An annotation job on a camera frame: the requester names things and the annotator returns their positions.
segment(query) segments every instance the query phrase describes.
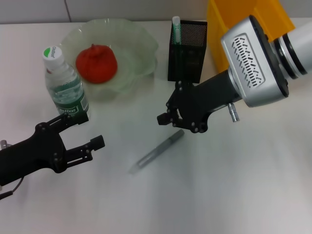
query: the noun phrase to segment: green glass bowl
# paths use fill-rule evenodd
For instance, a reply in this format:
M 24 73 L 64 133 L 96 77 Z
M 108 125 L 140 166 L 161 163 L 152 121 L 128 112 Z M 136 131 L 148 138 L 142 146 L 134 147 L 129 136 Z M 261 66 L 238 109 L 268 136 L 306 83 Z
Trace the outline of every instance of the green glass bowl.
M 70 32 L 59 45 L 65 60 L 76 68 L 76 57 L 89 47 L 109 46 L 117 59 L 118 71 L 108 82 L 92 84 L 85 80 L 84 89 L 93 96 L 107 90 L 128 92 L 137 81 L 154 72 L 158 43 L 140 25 L 126 19 L 95 19 Z

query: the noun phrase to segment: white wall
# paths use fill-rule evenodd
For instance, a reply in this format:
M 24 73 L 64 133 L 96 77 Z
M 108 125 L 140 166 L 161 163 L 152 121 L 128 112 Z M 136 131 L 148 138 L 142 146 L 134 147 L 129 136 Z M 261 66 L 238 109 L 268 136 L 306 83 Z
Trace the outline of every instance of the white wall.
M 312 0 L 280 0 L 290 17 L 312 17 Z M 207 0 L 67 0 L 72 21 L 204 20 Z M 64 0 L 0 0 L 0 23 L 68 22 Z

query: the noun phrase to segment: bottle label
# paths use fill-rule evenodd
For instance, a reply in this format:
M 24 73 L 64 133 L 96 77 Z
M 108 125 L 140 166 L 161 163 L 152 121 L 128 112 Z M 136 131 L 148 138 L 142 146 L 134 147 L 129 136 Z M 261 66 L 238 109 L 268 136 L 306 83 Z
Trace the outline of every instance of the bottle label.
M 79 111 L 85 111 L 87 112 L 89 109 L 89 103 L 88 100 L 83 92 L 80 98 L 78 98 L 76 101 L 68 104 L 60 104 L 54 102 L 54 104 L 57 106 L 59 114 L 68 113 L 69 115 L 74 115 L 78 113 Z

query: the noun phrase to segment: bottle cap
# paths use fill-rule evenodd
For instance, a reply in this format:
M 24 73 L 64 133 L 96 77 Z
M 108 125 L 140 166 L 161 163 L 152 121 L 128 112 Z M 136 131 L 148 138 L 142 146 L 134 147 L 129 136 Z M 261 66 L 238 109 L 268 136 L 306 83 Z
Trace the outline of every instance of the bottle cap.
M 62 50 L 57 46 L 46 48 L 42 57 L 46 68 L 52 71 L 60 67 L 65 61 Z

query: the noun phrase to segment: silver pen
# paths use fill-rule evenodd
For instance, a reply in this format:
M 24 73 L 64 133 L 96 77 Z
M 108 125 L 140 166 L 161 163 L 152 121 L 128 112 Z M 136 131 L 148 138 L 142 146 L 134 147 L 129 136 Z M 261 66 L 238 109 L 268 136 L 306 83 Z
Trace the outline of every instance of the silver pen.
M 143 167 L 145 167 L 147 164 L 149 164 L 151 161 L 153 161 L 155 158 L 157 158 L 159 155 L 161 155 L 165 150 L 167 150 L 170 146 L 172 146 L 177 140 L 179 140 L 184 135 L 184 131 L 180 129 L 175 134 L 173 134 L 171 137 L 166 139 L 163 143 L 158 145 L 155 149 L 150 151 L 146 156 L 144 156 L 142 159 L 140 159 L 131 169 L 130 173 L 134 174 Z

